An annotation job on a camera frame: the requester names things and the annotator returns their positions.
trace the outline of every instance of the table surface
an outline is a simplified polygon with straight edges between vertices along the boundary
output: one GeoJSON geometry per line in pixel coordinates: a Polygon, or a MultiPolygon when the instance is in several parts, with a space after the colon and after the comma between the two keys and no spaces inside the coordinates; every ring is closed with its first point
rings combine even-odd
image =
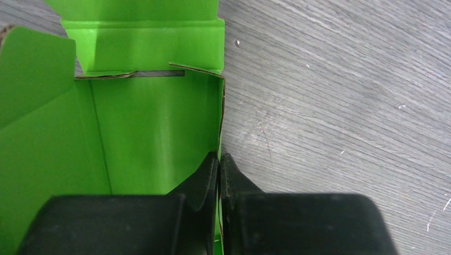
{"type": "MultiPolygon", "coordinates": [[[[399,253],[449,254],[451,2],[223,0],[219,16],[240,169],[265,191],[367,195],[399,253]]],[[[59,19],[0,0],[0,26],[65,35],[59,19]]]]}

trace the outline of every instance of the gray wooden table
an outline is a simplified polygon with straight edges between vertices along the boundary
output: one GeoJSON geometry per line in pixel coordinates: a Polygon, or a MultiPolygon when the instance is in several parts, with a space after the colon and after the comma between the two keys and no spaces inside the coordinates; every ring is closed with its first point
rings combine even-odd
{"type": "MultiPolygon", "coordinates": [[[[219,16],[240,169],[265,191],[365,194],[401,254],[450,254],[450,1],[223,0],[219,16]]],[[[65,34],[40,0],[0,0],[7,23],[65,34]]]]}

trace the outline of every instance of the corrugated cardboard edge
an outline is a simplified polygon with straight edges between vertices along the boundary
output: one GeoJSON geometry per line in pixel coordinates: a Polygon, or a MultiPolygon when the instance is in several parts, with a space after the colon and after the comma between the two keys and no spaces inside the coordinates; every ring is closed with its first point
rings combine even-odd
{"type": "Polygon", "coordinates": [[[200,73],[206,73],[209,75],[213,75],[216,76],[218,78],[221,78],[224,80],[224,86],[222,86],[222,113],[221,113],[221,122],[219,124],[219,136],[218,136],[218,154],[220,151],[219,146],[221,146],[221,135],[222,135],[222,122],[224,121],[224,107],[226,106],[226,78],[218,73],[214,73],[205,69],[200,69],[200,68],[196,68],[193,66],[188,66],[188,65],[182,65],[182,64],[175,64],[175,63],[169,63],[170,66],[174,66],[174,67],[179,67],[182,69],[187,69],[187,70],[192,70],[192,71],[196,71],[196,72],[200,72],[200,73]]]}
{"type": "Polygon", "coordinates": [[[106,79],[116,79],[116,78],[128,78],[134,75],[136,72],[129,72],[117,75],[101,75],[101,76],[77,76],[76,80],[106,80],[106,79]]]}
{"type": "Polygon", "coordinates": [[[15,28],[15,25],[6,25],[2,28],[2,30],[0,31],[0,50],[3,47],[3,40],[5,40],[5,38],[8,36],[8,34],[11,32],[11,30],[13,30],[15,28]]]}

